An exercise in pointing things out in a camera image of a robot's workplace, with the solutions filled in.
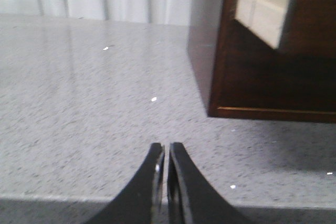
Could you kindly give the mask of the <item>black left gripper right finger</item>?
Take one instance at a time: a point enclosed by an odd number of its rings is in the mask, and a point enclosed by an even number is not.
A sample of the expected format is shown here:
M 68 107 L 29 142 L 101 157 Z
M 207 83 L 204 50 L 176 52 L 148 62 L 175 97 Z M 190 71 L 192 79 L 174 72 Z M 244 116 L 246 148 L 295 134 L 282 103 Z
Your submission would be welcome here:
M 253 223 L 206 180 L 182 143 L 170 144 L 169 223 Z

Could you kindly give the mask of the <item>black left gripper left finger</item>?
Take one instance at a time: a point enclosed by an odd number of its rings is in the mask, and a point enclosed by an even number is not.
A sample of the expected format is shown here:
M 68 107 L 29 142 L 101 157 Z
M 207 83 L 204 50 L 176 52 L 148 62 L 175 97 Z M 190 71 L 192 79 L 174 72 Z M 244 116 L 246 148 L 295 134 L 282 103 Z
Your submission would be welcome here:
M 132 179 L 86 223 L 159 223 L 164 159 L 164 146 L 152 143 Z

